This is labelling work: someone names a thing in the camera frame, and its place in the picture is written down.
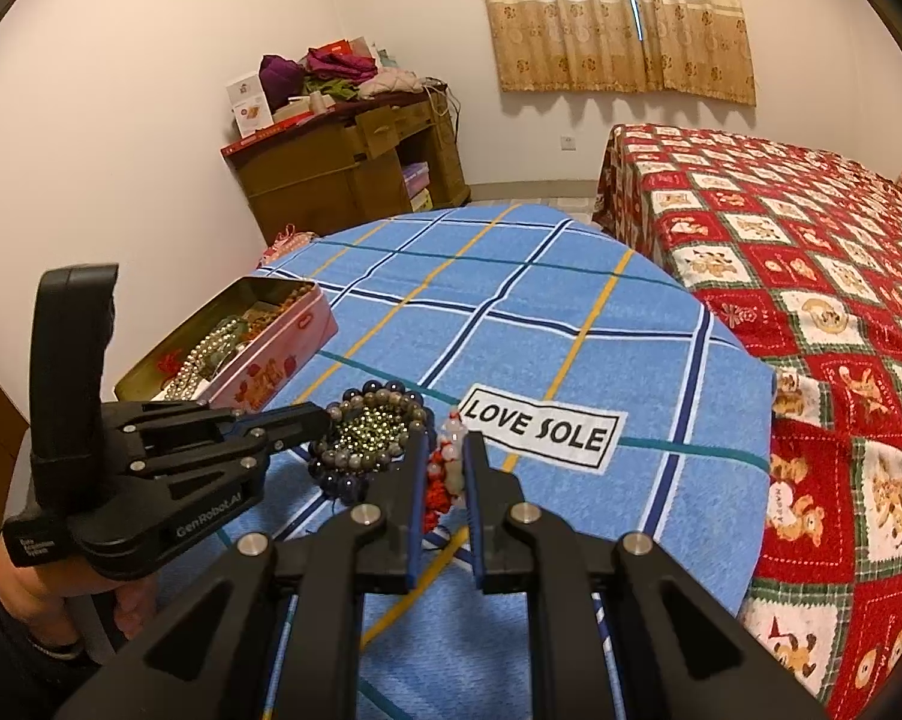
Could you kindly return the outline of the person's left hand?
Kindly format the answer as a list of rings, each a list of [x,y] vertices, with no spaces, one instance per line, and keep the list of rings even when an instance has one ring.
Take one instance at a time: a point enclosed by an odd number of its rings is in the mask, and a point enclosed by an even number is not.
[[[158,582],[154,575],[118,582],[93,571],[81,557],[44,566],[15,566],[0,536],[0,602],[31,637],[46,647],[70,647],[80,639],[79,629],[65,601],[79,596],[113,592],[115,624],[127,639],[134,639],[157,612]]]

